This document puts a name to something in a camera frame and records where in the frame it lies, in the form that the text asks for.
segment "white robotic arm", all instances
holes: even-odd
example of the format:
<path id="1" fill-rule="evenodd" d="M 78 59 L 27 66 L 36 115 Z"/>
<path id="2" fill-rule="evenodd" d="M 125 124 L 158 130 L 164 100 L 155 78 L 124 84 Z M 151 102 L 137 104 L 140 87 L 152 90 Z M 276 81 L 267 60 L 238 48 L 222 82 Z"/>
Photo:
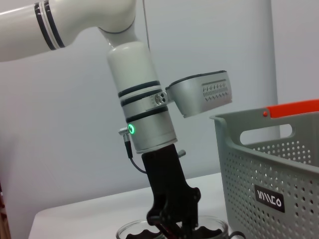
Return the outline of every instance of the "white robotic arm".
<path id="1" fill-rule="evenodd" d="M 196 115 L 230 103 L 230 83 L 227 72 L 212 72 L 176 81 L 164 92 L 147 45 L 134 35 L 135 5 L 136 0 L 46 0 L 0 13 L 0 62 L 64 48 L 82 30 L 99 27 L 112 47 L 108 63 L 154 194 L 148 223 L 169 239 L 193 239 L 200 191 L 185 181 L 167 103 L 175 101 L 185 118 Z"/>
<path id="2" fill-rule="evenodd" d="M 0 13 L 0 62 L 70 45 L 88 27 L 129 28 L 136 0 L 46 0 Z"/>

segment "perforated basket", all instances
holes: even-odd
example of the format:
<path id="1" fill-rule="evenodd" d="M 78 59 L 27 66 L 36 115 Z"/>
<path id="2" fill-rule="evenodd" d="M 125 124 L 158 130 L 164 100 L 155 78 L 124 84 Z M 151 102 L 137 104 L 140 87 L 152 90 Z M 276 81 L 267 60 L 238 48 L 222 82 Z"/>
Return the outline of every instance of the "perforated basket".
<path id="1" fill-rule="evenodd" d="M 319 100 L 211 117 L 227 217 L 247 239 L 319 238 Z M 291 136 L 243 145 L 242 132 L 290 124 Z"/>

